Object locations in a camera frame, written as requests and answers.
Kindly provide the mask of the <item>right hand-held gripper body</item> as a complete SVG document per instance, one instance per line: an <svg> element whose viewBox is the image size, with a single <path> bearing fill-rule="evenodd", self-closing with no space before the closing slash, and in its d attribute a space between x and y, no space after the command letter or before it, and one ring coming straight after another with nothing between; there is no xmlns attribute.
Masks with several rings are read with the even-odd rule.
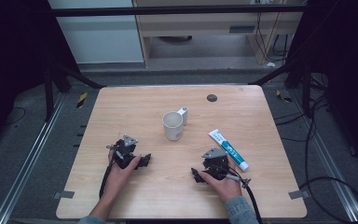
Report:
<svg viewBox="0 0 358 224"><path fill-rule="evenodd" d="M226 177L229 170L227 153L225 150L212 147L201 155L204 159L202 163L205 170L204 173L209 174L216 180L222 180Z"/></svg>

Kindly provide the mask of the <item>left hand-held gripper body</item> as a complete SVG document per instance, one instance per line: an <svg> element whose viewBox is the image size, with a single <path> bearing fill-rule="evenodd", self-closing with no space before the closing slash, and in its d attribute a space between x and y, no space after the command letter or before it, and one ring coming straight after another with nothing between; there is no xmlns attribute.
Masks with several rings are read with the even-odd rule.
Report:
<svg viewBox="0 0 358 224"><path fill-rule="evenodd" d="M109 166L114 163L121 169L125 169L133 160L133 151L136 148L138 141L126 134L121 139L118 139L113 145L107 146L112 152L112 158L110 159Z"/></svg>

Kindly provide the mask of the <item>white teal toothpaste tube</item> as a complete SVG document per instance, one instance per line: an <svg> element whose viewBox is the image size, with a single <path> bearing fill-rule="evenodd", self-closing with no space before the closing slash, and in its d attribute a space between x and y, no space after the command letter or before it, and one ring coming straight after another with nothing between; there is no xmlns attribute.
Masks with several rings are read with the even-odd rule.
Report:
<svg viewBox="0 0 358 224"><path fill-rule="evenodd" d="M218 129L215 129L208 133L208 135L223 149L232 160L236 162L238 167L246 172L249 169L249 164L246 160L241 156L241 154L232 146L228 140L220 133Z"/></svg>

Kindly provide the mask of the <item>white cup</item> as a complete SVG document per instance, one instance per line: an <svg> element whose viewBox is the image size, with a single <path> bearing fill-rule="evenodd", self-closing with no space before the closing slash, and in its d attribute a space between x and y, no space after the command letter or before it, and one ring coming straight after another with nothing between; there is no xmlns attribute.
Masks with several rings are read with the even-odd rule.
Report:
<svg viewBox="0 0 358 224"><path fill-rule="evenodd" d="M187 124L188 108L181 107L178 111L166 113L162 118L165 136L171 141L179 140Z"/></svg>

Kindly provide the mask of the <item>person's right hand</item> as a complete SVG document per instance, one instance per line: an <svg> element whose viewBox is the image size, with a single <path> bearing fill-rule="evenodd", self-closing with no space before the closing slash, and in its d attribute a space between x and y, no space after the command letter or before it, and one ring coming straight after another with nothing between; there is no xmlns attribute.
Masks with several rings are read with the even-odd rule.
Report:
<svg viewBox="0 0 358 224"><path fill-rule="evenodd" d="M226 177L222 180L216 180L205 172L200 172L200 177L216 191L217 195L224 203L242 195L239 181Z"/></svg>

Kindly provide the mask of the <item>person's left hand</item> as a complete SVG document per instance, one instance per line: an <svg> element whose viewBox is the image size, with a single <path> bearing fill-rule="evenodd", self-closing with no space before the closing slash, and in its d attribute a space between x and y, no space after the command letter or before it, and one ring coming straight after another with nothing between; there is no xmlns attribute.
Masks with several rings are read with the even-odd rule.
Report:
<svg viewBox="0 0 358 224"><path fill-rule="evenodd" d="M121 169L116 163L112 164L106 178L102 195L103 199L113 201L118 196L121 190L127 185L131 173L135 170L139 161L140 157L135 156L125 169Z"/></svg>

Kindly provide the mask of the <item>yellow black hazard tape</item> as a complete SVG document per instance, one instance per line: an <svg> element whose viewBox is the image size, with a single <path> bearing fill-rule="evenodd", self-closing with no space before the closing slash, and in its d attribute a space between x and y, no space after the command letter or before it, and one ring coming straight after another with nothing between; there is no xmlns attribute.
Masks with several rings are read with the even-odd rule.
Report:
<svg viewBox="0 0 358 224"><path fill-rule="evenodd" d="M88 93L87 92L82 92L79 96L79 99L77 101L77 104L76 104L76 108L81 108L86 100L88 96Z"/></svg>
<svg viewBox="0 0 358 224"><path fill-rule="evenodd" d="M276 90L276 95L281 100L285 101L286 103L292 103L292 97L288 90Z"/></svg>

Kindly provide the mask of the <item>black metal stand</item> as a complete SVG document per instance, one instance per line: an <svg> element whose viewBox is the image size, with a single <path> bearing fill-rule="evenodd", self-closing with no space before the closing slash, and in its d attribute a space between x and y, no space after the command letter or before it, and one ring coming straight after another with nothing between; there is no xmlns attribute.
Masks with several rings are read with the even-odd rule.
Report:
<svg viewBox="0 0 358 224"><path fill-rule="evenodd" d="M98 84L86 77L80 72L75 71L69 67L66 67L59 63L48 63L44 70L44 86L45 86L45 98L46 98L46 118L45 121L49 121L54 109L54 98L53 98L53 85L59 89L59 92L69 92L71 85L67 80L67 76L73 77L74 79L86 84L93 89L101 89L103 85Z"/></svg>
<svg viewBox="0 0 358 224"><path fill-rule="evenodd" d="M284 82L286 88L292 89L302 83L302 109L310 117L310 64L306 60L290 60L268 75L250 82L250 85L262 86L283 73L288 74Z"/></svg>

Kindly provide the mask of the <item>white cabinet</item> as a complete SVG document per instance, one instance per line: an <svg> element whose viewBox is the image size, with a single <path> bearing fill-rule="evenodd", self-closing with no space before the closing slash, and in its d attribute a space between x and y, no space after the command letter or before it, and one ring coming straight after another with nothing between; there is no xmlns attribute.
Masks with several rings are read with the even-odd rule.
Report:
<svg viewBox="0 0 358 224"><path fill-rule="evenodd" d="M52 9L133 7L131 0L48 0ZM78 64L142 63L134 16L58 17Z"/></svg>

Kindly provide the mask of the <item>light wooden desk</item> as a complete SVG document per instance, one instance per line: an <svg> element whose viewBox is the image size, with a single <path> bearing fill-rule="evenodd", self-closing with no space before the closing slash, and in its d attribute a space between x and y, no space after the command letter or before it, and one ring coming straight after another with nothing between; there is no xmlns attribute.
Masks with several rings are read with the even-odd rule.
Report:
<svg viewBox="0 0 358 224"><path fill-rule="evenodd" d="M296 5L305 0L131 0L136 7ZM150 43L157 36L244 35L255 59L268 60L278 35L293 35L302 18L300 12L212 13L139 15L136 17L142 38L144 58L149 58Z"/></svg>

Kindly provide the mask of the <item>black curtain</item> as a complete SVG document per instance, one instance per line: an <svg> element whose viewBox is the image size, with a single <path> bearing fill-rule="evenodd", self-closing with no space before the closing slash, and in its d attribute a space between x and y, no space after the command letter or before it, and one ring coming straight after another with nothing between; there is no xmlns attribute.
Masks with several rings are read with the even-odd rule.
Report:
<svg viewBox="0 0 358 224"><path fill-rule="evenodd" d="M358 152L358 0L308 0L289 58L328 77L327 93Z"/></svg>
<svg viewBox="0 0 358 224"><path fill-rule="evenodd" d="M48 0L0 0L0 129L15 98L44 82L39 51L18 13L49 8Z"/></svg>

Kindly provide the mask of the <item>grey table bracket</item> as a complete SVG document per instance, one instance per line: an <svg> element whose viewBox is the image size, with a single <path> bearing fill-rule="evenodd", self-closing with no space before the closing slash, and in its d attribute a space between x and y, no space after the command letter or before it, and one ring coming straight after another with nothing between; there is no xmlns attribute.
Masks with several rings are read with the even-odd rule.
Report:
<svg viewBox="0 0 358 224"><path fill-rule="evenodd" d="M307 190L301 190L301 189L296 191L290 191L288 195L292 200L298 198L307 199L310 197L310 193Z"/></svg>
<svg viewBox="0 0 358 224"><path fill-rule="evenodd" d="M72 199L74 197L75 193L73 191L67 191L67 190L62 190L62 191L56 191L53 195L54 199L61 199L61 198L66 198L66 199Z"/></svg>

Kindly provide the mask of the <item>aluminium floor rail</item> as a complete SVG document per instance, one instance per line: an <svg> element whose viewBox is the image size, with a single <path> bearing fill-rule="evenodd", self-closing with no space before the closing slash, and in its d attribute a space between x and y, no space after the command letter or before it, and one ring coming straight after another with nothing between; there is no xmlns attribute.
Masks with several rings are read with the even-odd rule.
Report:
<svg viewBox="0 0 358 224"><path fill-rule="evenodd" d="M345 181L345 178L337 168L336 163L328 152L322 137L317 131L316 123L314 121L314 110L310 108L310 117L308 117L302 109L301 95L299 93L295 93L294 91L290 91L290 94L292 95L293 102L297 106L298 110L301 113L304 113L302 119L304 120L306 126L309 128L305 152L305 186L309 189L309 191L311 191L311 182L316 182L319 180L330 181L349 218L348 223L358 224L358 192ZM308 152L310 143L313 144L313 148L318 153L327 176L319 176L312 179L309 178L309 161L307 157L309 156Z"/></svg>
<svg viewBox="0 0 358 224"><path fill-rule="evenodd" d="M30 149L20 171L18 172L14 183L12 184L6 198L0 205L0 224L7 224L34 166L39 158L40 153L50 136L54 124L62 111L62 105L67 94L59 93L56 102L53 104L53 112L50 117L44 122L38 136L36 137L33 146Z"/></svg>

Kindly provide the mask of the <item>black horizontal frame bar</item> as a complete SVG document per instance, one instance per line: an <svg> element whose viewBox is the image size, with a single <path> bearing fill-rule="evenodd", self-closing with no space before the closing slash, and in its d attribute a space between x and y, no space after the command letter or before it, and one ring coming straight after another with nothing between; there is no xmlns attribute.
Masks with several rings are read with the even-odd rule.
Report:
<svg viewBox="0 0 358 224"><path fill-rule="evenodd" d="M212 13L301 12L308 8L296 5L231 5L231 6L171 6L171 7L108 7L51 9L47 14L55 17L130 16Z"/></svg>

